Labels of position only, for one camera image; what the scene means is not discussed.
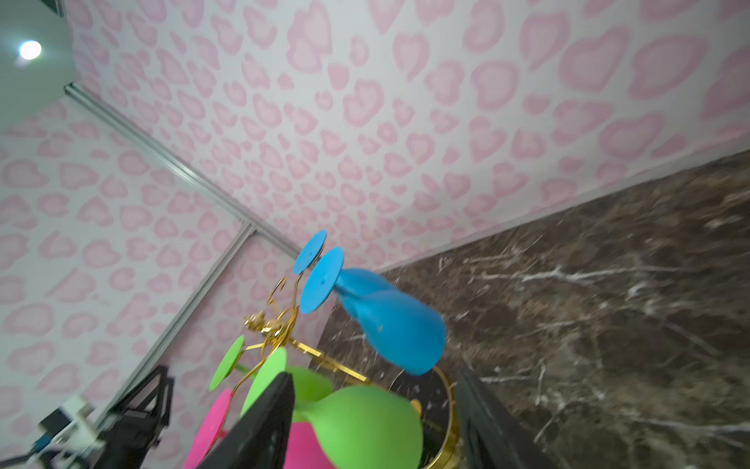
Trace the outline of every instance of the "pink cup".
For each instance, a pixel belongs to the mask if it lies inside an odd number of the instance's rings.
[[[283,469],[336,469],[318,443],[313,426],[307,422],[292,424]]]
[[[203,458],[205,458],[209,451],[211,451],[216,440],[227,434],[221,428],[224,426],[224,420],[227,418],[227,413],[230,411],[231,401],[232,391],[229,389],[222,392],[219,395],[219,398],[216,399],[211,410],[208,411],[208,415],[205,416],[205,419],[198,430],[198,434],[195,435],[193,446],[187,454],[185,469],[195,469],[198,467],[198,464],[200,464]]]

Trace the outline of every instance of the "marble countertop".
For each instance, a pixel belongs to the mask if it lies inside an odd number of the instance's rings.
[[[750,467],[750,157],[387,272],[561,469]],[[399,372],[336,307],[321,350]]]

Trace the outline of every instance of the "pink leopard print wallpaper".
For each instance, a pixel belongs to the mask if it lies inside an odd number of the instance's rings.
[[[70,101],[0,135],[0,458],[106,405],[236,232]]]
[[[294,242],[326,228],[352,265],[750,129],[746,0],[66,5],[87,86]]]
[[[167,351],[163,362],[169,366],[170,374],[177,378],[175,399],[172,404],[172,425],[162,434],[159,447],[148,454],[143,467],[148,469],[182,469],[185,458],[193,444],[198,428],[206,417],[214,401],[225,389],[232,389],[242,377],[232,373],[214,392],[209,392],[209,382],[227,348],[240,336],[245,328],[242,318],[246,314],[265,309],[269,315],[272,309],[266,305],[266,298],[276,282],[285,275],[291,275],[293,260],[274,248],[262,237],[250,238],[237,257],[226,268],[214,288],[211,289],[189,323],[180,332]],[[279,295],[279,306],[290,305],[292,283]],[[316,345],[331,313],[332,301],[328,301],[318,311],[300,315],[295,325],[293,337],[299,341]],[[245,333],[248,344],[262,341],[260,335]],[[247,352],[241,363],[252,367],[260,357],[256,350]],[[293,365],[307,366],[308,356],[292,352]],[[232,401],[227,418],[229,428],[239,417],[242,402],[249,384],[238,392]]]

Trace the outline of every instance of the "green silicone cup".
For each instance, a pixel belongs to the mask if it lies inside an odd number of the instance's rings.
[[[221,359],[221,363],[219,363],[218,368],[216,368],[214,377],[211,379],[211,384],[208,385],[209,391],[218,388],[221,382],[230,375],[232,369],[237,364],[237,360],[239,360],[239,356],[242,354],[242,348],[244,346],[245,336],[240,335],[237,340],[234,341],[234,344],[229,347],[229,350],[226,351],[224,358]]]
[[[409,401],[373,386],[350,386],[303,404],[320,447],[338,469],[415,469],[422,422]]]
[[[302,402],[315,402],[333,392],[333,383],[327,377],[299,366],[287,365],[287,349],[280,347],[265,361],[247,392],[242,405],[241,415],[253,405],[263,391],[276,378],[276,375],[288,371],[294,382],[295,406]]]

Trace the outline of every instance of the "ceiling light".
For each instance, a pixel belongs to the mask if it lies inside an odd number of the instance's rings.
[[[34,60],[42,53],[42,46],[37,41],[26,41],[18,48],[18,55],[25,60]]]

